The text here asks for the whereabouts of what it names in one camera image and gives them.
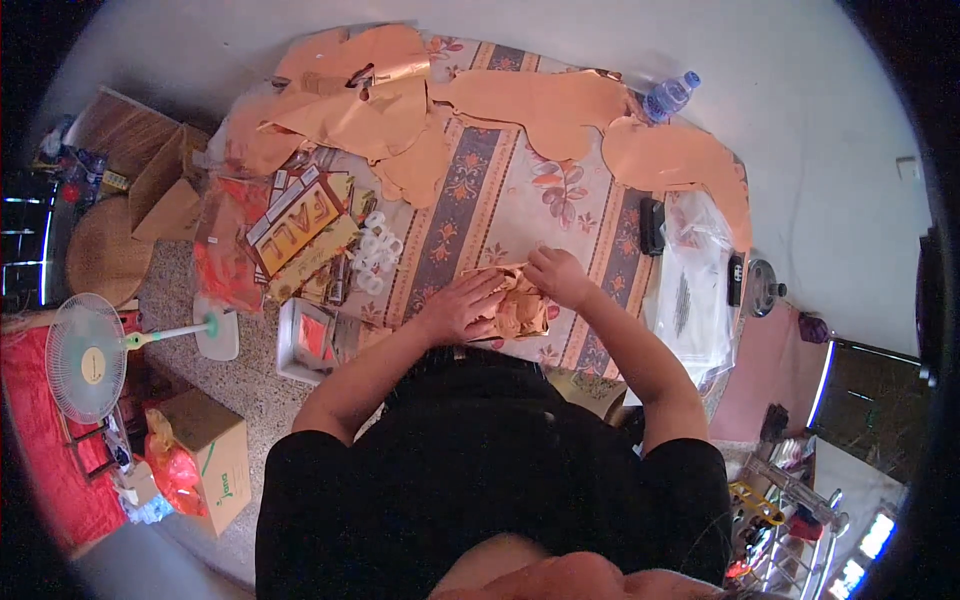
round woven mat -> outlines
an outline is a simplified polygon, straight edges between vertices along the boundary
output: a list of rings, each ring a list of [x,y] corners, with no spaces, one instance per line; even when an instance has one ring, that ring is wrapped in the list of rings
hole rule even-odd
[[[74,294],[92,292],[113,306],[131,300],[150,268],[153,242],[130,237],[126,196],[95,204],[70,238],[66,276]]]

floral tablecloth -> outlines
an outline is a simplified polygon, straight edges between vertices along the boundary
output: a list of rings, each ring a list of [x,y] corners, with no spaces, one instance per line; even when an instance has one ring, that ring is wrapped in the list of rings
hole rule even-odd
[[[579,70],[556,60],[488,42],[423,34],[431,75],[447,82],[466,69]],[[616,183],[600,154],[600,132],[579,161],[553,161],[533,151],[521,131],[484,130],[458,118],[445,125],[449,167],[439,201],[414,210],[383,202],[390,230],[404,242],[402,259],[383,292],[353,290],[338,308],[358,317],[360,348],[412,318],[431,294],[465,269],[523,262],[537,245],[563,248],[580,259],[590,278],[630,314],[639,315],[653,260],[639,249],[640,200],[664,192]],[[356,186],[378,191],[366,161],[340,153],[331,170],[350,171]],[[572,311],[549,306],[547,335],[482,346],[549,366],[617,378],[619,371],[596,334]]]

hand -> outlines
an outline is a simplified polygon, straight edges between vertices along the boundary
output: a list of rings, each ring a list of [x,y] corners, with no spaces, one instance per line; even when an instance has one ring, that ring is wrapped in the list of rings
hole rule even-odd
[[[579,311],[596,288],[577,257],[566,250],[541,246],[530,251],[527,260],[523,274],[563,308]]]
[[[426,334],[431,348],[482,338],[493,329],[493,320],[477,318],[503,300],[504,292],[492,293],[503,281],[495,269],[454,279],[426,301],[411,324]]]

red packet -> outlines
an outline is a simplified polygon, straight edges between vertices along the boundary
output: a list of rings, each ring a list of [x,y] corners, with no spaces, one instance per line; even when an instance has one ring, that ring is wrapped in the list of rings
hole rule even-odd
[[[300,316],[300,336],[298,342],[300,347],[310,352],[317,358],[323,356],[323,360],[332,358],[333,354],[330,348],[326,348],[324,353],[324,338],[326,337],[326,325],[317,322],[306,315]]]

orange plastic bag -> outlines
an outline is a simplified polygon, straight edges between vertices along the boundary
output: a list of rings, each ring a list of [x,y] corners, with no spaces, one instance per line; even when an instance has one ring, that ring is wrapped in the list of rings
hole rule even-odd
[[[245,313],[263,310],[245,235],[267,211],[269,192],[267,180],[210,177],[193,247],[197,290],[205,298]]]
[[[204,499],[197,492],[197,465],[174,439],[170,421],[151,408],[147,410],[147,427],[150,433],[144,442],[144,459],[154,474],[156,488],[178,513],[206,516]]]

